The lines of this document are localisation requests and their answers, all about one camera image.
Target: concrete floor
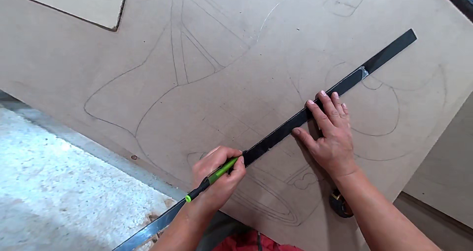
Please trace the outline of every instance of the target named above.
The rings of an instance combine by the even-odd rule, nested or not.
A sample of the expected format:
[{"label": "concrete floor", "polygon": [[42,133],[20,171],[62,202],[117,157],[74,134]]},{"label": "concrete floor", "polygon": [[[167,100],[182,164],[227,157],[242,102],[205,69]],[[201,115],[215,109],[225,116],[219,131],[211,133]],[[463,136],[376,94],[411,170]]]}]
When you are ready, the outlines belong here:
[{"label": "concrete floor", "polygon": [[175,201],[0,108],[0,250],[111,250]]}]

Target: hand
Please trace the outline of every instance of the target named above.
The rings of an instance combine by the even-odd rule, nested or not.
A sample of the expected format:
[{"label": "hand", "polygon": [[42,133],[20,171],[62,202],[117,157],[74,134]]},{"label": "hand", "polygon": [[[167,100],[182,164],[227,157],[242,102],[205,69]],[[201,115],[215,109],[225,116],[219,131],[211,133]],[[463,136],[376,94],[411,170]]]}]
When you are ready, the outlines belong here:
[{"label": "hand", "polygon": [[326,114],[311,100],[306,105],[322,130],[323,137],[314,140],[302,128],[294,128],[292,132],[307,146],[310,154],[333,179],[352,174],[359,168],[353,159],[350,116],[346,104],[340,104],[336,92],[332,93],[332,99],[324,91],[320,91],[317,97],[322,102]]},{"label": "hand", "polygon": [[230,174],[222,175],[209,188],[200,193],[196,199],[192,200],[199,209],[216,212],[228,201],[246,173],[243,156],[241,155],[242,152],[239,150],[219,146],[194,164],[192,167],[192,173],[194,175],[192,185],[193,188],[197,188],[207,175],[225,163],[227,159],[239,157],[233,165],[233,171]]}]

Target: finger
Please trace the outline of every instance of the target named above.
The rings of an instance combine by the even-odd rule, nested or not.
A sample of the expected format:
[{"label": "finger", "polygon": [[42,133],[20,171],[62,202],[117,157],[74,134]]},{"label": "finger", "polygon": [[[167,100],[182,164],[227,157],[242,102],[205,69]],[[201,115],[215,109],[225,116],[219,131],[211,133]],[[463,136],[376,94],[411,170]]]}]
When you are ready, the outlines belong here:
[{"label": "finger", "polygon": [[338,113],[337,109],[335,109],[334,103],[332,103],[332,100],[325,93],[325,91],[323,90],[320,91],[317,94],[317,97],[322,102],[325,114],[327,115],[328,119],[332,122],[332,124],[336,127],[342,126],[343,123],[340,119],[340,114]]},{"label": "finger", "polygon": [[348,113],[348,108],[347,108],[347,105],[345,103],[341,104],[341,108],[343,109],[343,112],[345,113],[345,115],[350,115],[350,113]]},{"label": "finger", "polygon": [[303,128],[297,127],[292,130],[293,134],[297,136],[301,142],[309,149],[315,151],[318,149],[317,142],[312,138],[312,136]]},{"label": "finger", "polygon": [[233,165],[233,171],[228,176],[227,180],[238,184],[246,174],[246,168],[243,156],[239,157]]},{"label": "finger", "polygon": [[343,108],[341,107],[340,97],[338,97],[338,93],[333,92],[332,96],[331,96],[331,99],[332,99],[332,103],[334,103],[335,109],[338,111],[338,114],[340,115],[340,117],[345,118],[345,113],[343,112]]},{"label": "finger", "polygon": [[328,133],[334,128],[333,123],[328,119],[327,115],[323,113],[317,104],[309,100],[307,101],[306,105],[307,108],[312,112],[312,115],[314,116],[314,119],[316,120],[317,125],[319,126],[320,130],[322,130],[323,134]]},{"label": "finger", "polygon": [[229,148],[226,146],[219,146],[207,159],[212,169],[216,169],[222,165],[229,158],[236,158],[241,156],[242,152],[238,149]]},{"label": "finger", "polygon": [[209,156],[210,154],[212,154],[213,152],[215,152],[217,149],[219,149],[219,147],[220,147],[220,146],[217,146],[216,148],[212,149],[209,153],[207,153],[207,155],[205,155],[205,156],[203,157],[203,159],[206,158],[206,157],[208,157],[208,156]]},{"label": "finger", "polygon": [[350,113],[348,113],[348,108],[345,103],[341,104],[341,108],[343,109],[343,113],[345,114],[345,120],[347,121],[348,128],[351,128],[350,125]]}]

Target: tape measure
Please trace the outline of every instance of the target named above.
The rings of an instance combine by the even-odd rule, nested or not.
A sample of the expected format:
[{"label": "tape measure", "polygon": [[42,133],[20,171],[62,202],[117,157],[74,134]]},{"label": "tape measure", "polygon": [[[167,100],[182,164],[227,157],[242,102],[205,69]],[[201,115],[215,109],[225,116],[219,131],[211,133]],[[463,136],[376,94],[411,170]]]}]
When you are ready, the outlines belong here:
[{"label": "tape measure", "polygon": [[353,217],[353,212],[347,201],[341,195],[338,189],[335,189],[333,193],[328,197],[330,207],[342,218]]}]

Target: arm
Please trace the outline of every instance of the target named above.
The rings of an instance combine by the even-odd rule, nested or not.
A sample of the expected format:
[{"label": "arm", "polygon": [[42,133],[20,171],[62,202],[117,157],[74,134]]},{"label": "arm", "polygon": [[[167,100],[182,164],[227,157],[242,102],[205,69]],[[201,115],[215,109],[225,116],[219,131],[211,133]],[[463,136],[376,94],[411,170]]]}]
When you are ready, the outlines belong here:
[{"label": "arm", "polygon": [[440,251],[397,208],[374,187],[353,158],[350,117],[337,93],[328,97],[321,91],[318,98],[325,113],[307,102],[324,137],[314,140],[302,128],[293,133],[307,146],[315,160],[328,172],[352,209],[370,250]]},{"label": "arm", "polygon": [[[210,151],[192,167],[193,187],[198,187],[205,176],[227,159],[239,157],[241,154],[239,150],[223,146]],[[234,164],[231,174],[221,176],[196,199],[184,204],[151,251],[195,250],[210,220],[233,194],[245,173],[245,164],[241,156]]]}]

